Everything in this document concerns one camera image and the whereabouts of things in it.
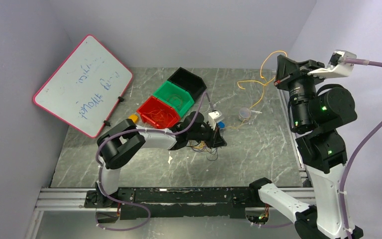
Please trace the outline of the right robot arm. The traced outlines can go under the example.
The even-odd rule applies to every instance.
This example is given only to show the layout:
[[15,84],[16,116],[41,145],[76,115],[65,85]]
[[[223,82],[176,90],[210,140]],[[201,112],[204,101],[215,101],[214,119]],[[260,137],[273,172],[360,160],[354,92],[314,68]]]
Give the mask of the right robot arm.
[[351,93],[339,84],[323,84],[328,78],[348,77],[353,53],[337,50],[327,65],[314,60],[296,62],[277,57],[274,85],[288,92],[288,122],[298,134],[295,140],[314,188],[314,205],[299,201],[261,178],[249,186],[254,206],[274,207],[294,225],[302,239],[359,239],[364,233],[343,208],[340,188],[347,165],[346,145],[337,128],[357,119]]

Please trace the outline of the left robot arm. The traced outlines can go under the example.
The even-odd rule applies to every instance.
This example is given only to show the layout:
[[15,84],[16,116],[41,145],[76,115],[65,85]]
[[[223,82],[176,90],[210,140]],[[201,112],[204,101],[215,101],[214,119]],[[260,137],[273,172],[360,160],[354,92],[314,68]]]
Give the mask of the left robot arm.
[[105,207],[116,204],[121,168],[141,149],[178,150],[190,141],[203,142],[210,149],[225,147],[227,142],[221,135],[220,121],[219,111],[209,113],[208,118],[194,111],[183,121],[164,129],[142,127],[131,119],[123,120],[97,140],[98,201]]

